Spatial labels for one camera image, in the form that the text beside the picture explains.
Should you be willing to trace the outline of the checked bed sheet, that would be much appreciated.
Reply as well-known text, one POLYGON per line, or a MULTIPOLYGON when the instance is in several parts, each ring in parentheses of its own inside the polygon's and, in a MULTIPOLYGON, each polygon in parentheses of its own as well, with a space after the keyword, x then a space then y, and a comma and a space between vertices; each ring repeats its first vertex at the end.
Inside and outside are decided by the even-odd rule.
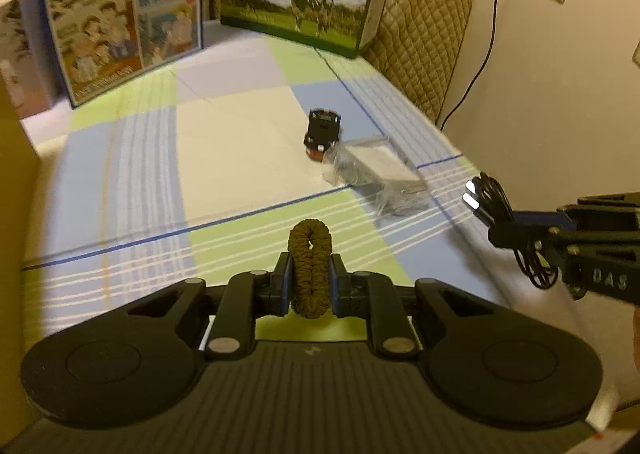
POLYGON ((463 205, 475 166, 363 60, 210 24, 205 46, 80 108, 25 119, 41 167, 24 267, 24 341, 189 277, 270 269, 292 226, 323 221, 350 270, 436 278, 579 337, 561 287, 539 292, 463 205), (426 205, 381 216, 372 193, 326 181, 303 138, 312 109, 346 140, 393 139, 426 205))

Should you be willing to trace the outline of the white appliance box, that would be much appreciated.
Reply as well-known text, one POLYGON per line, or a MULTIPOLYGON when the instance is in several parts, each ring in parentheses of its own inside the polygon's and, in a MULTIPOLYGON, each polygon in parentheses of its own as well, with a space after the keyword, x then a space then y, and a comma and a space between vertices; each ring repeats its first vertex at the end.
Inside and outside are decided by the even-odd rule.
POLYGON ((63 95, 43 0, 1 0, 1 81, 19 118, 63 95))

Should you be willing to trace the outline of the brown hair scrunchie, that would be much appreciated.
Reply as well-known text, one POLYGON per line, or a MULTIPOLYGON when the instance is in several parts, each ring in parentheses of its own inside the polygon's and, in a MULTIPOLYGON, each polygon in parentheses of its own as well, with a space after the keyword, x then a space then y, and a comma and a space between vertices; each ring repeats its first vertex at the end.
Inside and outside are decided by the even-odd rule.
POLYGON ((326 224, 318 219, 300 221, 288 236, 288 253, 294 266, 294 312, 305 319, 321 318, 331 304, 332 235, 326 224))

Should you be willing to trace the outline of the clear bag white pads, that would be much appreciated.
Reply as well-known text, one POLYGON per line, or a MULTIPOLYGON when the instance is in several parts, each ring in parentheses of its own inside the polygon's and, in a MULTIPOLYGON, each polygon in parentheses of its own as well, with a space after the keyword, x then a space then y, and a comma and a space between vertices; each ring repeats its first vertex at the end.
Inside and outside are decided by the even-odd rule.
POLYGON ((416 165, 390 137, 334 143, 322 159, 323 178, 367 196, 375 214, 405 216, 428 206, 428 185, 416 165))

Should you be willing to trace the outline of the open cardboard box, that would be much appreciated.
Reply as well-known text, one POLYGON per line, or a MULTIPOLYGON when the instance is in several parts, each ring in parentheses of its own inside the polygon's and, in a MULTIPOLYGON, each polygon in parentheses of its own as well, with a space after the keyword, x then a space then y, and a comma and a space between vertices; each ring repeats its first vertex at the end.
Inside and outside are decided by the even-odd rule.
POLYGON ((24 356, 22 263, 32 190, 40 159, 1 89, 1 442, 17 436, 32 420, 20 381, 24 356))

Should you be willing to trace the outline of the quilted beige cover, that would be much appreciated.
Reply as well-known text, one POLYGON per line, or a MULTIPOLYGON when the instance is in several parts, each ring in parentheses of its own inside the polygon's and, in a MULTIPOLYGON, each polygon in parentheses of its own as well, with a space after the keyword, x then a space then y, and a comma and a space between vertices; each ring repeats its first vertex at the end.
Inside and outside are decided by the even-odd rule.
POLYGON ((386 0, 372 43, 371 66, 427 118, 442 114, 473 0, 386 0))

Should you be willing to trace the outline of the blue milk carton box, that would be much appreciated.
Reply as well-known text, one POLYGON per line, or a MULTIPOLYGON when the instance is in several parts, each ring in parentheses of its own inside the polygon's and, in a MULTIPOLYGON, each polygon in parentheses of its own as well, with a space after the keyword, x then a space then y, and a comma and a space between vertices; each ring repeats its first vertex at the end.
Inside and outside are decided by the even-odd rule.
POLYGON ((73 107, 199 51, 201 0, 43 0, 73 107))

